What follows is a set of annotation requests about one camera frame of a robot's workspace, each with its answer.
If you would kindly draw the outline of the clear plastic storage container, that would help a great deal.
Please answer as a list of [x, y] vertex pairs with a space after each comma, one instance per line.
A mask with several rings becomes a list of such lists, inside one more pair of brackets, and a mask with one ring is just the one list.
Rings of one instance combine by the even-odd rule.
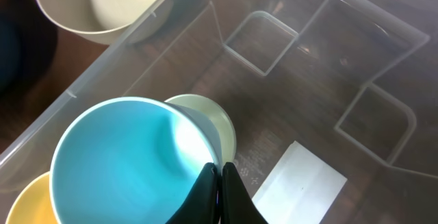
[[346, 177], [323, 223], [437, 222], [437, 0], [159, 0], [108, 46], [40, 1], [1, 0], [56, 87], [1, 98], [2, 218], [90, 106], [194, 93], [230, 116], [249, 194], [299, 142]]

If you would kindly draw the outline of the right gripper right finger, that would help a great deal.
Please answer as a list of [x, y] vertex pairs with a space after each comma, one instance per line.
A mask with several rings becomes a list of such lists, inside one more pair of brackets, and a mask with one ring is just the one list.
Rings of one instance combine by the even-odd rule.
[[232, 162], [227, 162], [222, 168], [220, 200], [221, 224], [268, 223], [255, 207]]

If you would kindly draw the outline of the light blue cup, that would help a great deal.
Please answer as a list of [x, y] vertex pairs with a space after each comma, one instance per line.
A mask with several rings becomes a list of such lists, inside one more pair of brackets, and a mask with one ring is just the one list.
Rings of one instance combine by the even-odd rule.
[[165, 223], [204, 165], [221, 161], [219, 133], [198, 110], [109, 99], [60, 138], [50, 169], [53, 211], [59, 223]]

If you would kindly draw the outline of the yellow cup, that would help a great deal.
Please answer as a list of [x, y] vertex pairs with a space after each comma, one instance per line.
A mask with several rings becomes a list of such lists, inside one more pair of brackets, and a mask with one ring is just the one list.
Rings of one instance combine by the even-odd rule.
[[38, 176], [21, 191], [5, 224], [58, 224], [51, 205], [49, 172]]

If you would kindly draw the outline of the cream large bowl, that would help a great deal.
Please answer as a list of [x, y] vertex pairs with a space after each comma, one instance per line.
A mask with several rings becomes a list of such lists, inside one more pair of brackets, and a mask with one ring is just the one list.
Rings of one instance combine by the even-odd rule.
[[157, 0], [36, 0], [55, 25], [86, 40], [112, 44]]

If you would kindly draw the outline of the dark blue bowl upper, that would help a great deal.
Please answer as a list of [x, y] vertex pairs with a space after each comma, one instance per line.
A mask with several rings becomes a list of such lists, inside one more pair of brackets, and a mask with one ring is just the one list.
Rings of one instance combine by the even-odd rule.
[[14, 80], [21, 61], [21, 40], [16, 25], [1, 15], [1, 91]]

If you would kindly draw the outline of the cream white cup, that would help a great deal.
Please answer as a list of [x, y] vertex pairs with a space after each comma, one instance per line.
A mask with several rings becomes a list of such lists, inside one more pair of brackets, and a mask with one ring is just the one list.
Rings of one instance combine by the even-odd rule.
[[237, 147], [235, 128], [228, 114], [215, 101], [201, 95], [183, 94], [167, 99], [166, 103], [196, 110], [205, 115], [216, 128], [220, 138], [221, 165], [234, 160]]

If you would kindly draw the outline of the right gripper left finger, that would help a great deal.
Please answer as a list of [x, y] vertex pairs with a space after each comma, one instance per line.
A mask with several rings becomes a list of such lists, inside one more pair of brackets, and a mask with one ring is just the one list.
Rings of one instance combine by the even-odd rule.
[[218, 172], [214, 163], [204, 165], [181, 207], [166, 224], [215, 224], [218, 214]]

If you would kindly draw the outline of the white paper label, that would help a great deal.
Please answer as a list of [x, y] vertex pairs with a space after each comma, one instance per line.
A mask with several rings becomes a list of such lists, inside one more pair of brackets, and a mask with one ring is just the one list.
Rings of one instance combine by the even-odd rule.
[[268, 223], [318, 224], [346, 181], [341, 173], [295, 141], [252, 200]]

